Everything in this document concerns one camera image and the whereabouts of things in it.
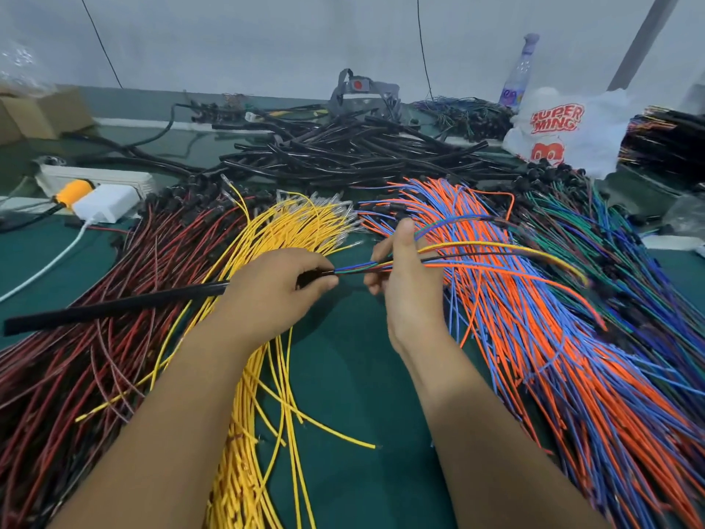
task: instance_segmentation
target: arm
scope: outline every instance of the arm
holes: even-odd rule
[[[411,219],[379,243],[373,259],[394,251],[384,291],[392,346],[409,369],[434,439],[461,529],[605,528],[595,511],[511,414],[448,334],[443,272],[424,267]]]
[[[296,290],[316,267],[332,269],[321,255],[282,249],[235,273],[51,529],[199,528],[247,359],[338,283],[327,276]]]

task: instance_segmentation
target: clear plastic wrap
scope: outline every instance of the clear plastic wrap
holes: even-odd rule
[[[705,198],[683,195],[664,215],[664,224],[670,224],[678,235],[690,235],[705,240]]]
[[[7,41],[0,46],[0,89],[22,97],[43,97],[57,91],[48,70],[27,46]]]

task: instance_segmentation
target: plastic bag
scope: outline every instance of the plastic bag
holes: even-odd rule
[[[0,49],[0,88],[23,97],[43,97],[57,91],[47,69],[30,48],[8,41]]]
[[[677,235],[690,235],[705,240],[705,199],[683,195],[664,215],[664,224],[670,224]]]
[[[601,180],[615,171],[635,113],[623,90],[567,97],[544,87],[524,97],[502,147],[525,161],[566,162]]]

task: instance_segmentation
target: cardboard box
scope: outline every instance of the cardboard box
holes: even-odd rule
[[[93,125],[78,87],[65,87],[40,98],[3,93],[0,103],[28,139],[58,139],[63,132]]]
[[[0,102],[0,144],[13,143],[22,139],[20,128]]]

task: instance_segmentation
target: bundle of yellow wires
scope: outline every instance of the bundle of yellow wires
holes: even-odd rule
[[[308,198],[295,193],[279,192],[277,203],[251,221],[248,220],[247,226],[238,239],[226,251],[225,256],[229,258],[218,275],[218,280],[229,279],[240,267],[263,252],[273,249],[298,247],[320,252],[322,255],[330,255],[341,249],[340,246],[347,238],[348,233],[355,230],[356,227],[352,205],[348,202],[341,202],[338,197]],[[187,334],[212,311],[217,300],[218,298],[208,299],[200,307],[184,334]],[[189,305],[181,313],[179,320],[188,315],[188,310]],[[174,324],[175,328],[179,325],[179,320]],[[289,459],[293,480],[296,526],[297,528],[302,527],[300,505],[300,497],[302,497],[309,523],[312,528],[316,527],[301,460],[296,448],[294,416],[301,423],[307,420],[349,442],[371,449],[375,448],[374,445],[341,435],[298,410],[289,384],[291,334],[289,331],[286,347],[283,345],[282,338],[278,337],[274,345],[268,343],[257,349],[247,363],[242,379],[238,383],[228,440],[207,506],[206,525],[209,528],[283,529],[267,493],[267,480],[274,467],[279,449],[290,449]],[[168,363],[168,359],[162,362],[162,356],[170,339],[171,334],[164,341],[157,364],[154,367],[153,386],[158,370]],[[274,389],[260,380],[260,373],[265,364],[271,370]],[[277,426],[272,425],[257,401],[258,389],[263,389],[280,403],[281,413]],[[264,472],[260,468],[255,451],[257,437],[254,431],[254,421],[257,414],[276,437],[274,453]]]

